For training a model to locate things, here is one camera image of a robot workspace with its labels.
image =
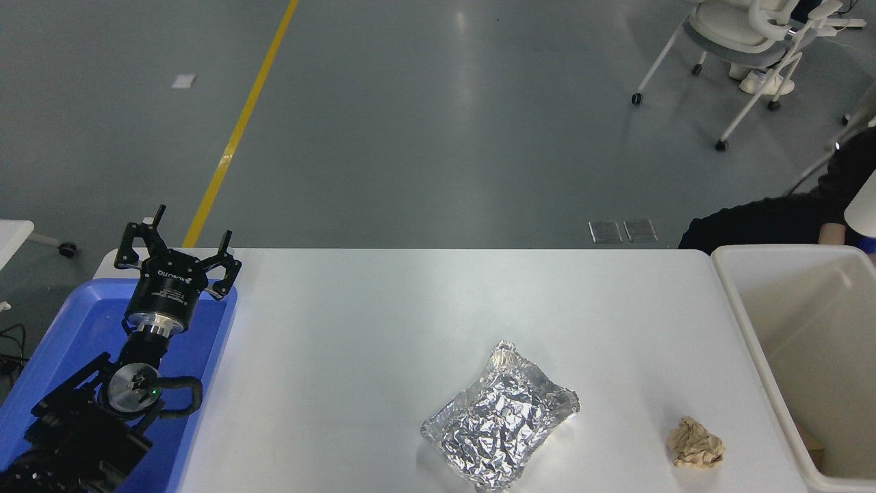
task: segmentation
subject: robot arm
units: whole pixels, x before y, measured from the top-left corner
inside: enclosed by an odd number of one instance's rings
[[[161,205],[150,224],[129,223],[118,249],[116,268],[140,271],[122,320],[128,339],[118,360],[98,355],[33,407],[37,419],[25,432],[31,448],[0,472],[0,493],[111,493],[149,452],[144,432],[156,418],[184,418],[201,407],[200,380],[162,376],[159,366],[170,339],[188,330],[201,292],[222,299],[241,262],[228,253],[231,232],[203,261],[167,248],[157,229],[164,210]],[[149,252],[144,261],[134,251],[136,238]],[[220,266],[224,278],[208,283],[207,272]],[[190,404],[164,409],[165,389],[189,389]]]

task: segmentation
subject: gray floor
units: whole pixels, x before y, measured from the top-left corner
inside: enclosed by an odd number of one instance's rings
[[[688,7],[300,0],[198,246],[592,248],[589,220],[650,218],[659,242],[609,247],[674,247],[780,194],[876,77],[872,29],[818,39],[720,154],[746,95],[720,61],[691,76],[687,40],[629,101]],[[0,2],[0,217],[81,249],[26,244],[0,273],[28,354],[128,221],[167,204],[181,243],[285,8]]]

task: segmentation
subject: blue tray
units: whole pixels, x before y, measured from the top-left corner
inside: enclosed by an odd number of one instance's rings
[[[31,408],[76,370],[106,351],[114,361],[127,339],[121,321],[135,279],[96,279],[76,288],[39,343],[21,378],[0,407],[0,467],[7,468],[28,449],[25,430],[33,423]],[[170,341],[159,371],[164,376],[192,375],[207,395],[210,379],[228,336],[237,291],[216,301],[202,294],[189,330]],[[166,391],[166,409],[186,407],[185,390]],[[169,493],[177,489],[194,430],[202,411],[188,418],[158,419],[146,430],[152,449],[117,489],[118,493]]]

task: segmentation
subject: yellow floor line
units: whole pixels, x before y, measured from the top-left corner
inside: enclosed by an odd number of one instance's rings
[[[207,186],[207,191],[204,192],[204,197],[201,199],[201,205],[198,206],[198,211],[194,214],[192,224],[188,227],[186,238],[182,241],[185,248],[194,247],[201,235],[201,229],[204,227],[204,222],[207,221],[207,215],[210,213],[210,208],[213,207],[213,201],[216,199],[216,194],[219,192],[219,187],[222,186],[222,181],[225,178],[225,173],[234,159],[234,152],[237,150],[237,144],[240,138],[244,135],[246,124],[250,121],[252,109],[258,101],[258,95],[262,92],[262,86],[265,85],[265,79],[268,72],[271,71],[274,56],[277,54],[280,42],[283,41],[283,35],[286,34],[286,28],[289,26],[289,20],[292,14],[295,13],[295,7],[298,5],[298,0],[290,0],[289,6],[286,7],[286,13],[283,14],[283,19],[279,21],[277,32],[274,33],[271,47],[268,48],[268,53],[262,61],[262,67],[258,70],[256,81],[252,84],[250,95],[246,98],[244,109],[240,112],[240,117],[237,118],[237,124],[234,125],[234,131],[231,132],[231,137],[228,139],[228,144],[225,146],[225,151],[222,158],[219,160],[219,165],[216,166],[216,171],[213,173],[213,178]]]

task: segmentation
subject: white office chair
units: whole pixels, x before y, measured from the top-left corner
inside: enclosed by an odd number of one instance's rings
[[[709,53],[730,63],[766,69],[766,80],[715,144],[718,151],[724,151],[727,148],[727,138],[763,95],[767,86],[782,70],[790,67],[768,105],[770,110],[781,107],[779,96],[800,62],[800,50],[816,37],[827,17],[838,11],[842,3],[840,0],[824,0],[809,13],[809,21],[803,27],[795,29],[790,17],[799,0],[688,1],[696,5],[675,28],[669,42],[632,95],[632,103],[641,104],[642,90],[675,43],[678,33],[682,31],[703,49],[699,62],[693,67],[693,75],[700,74]]]

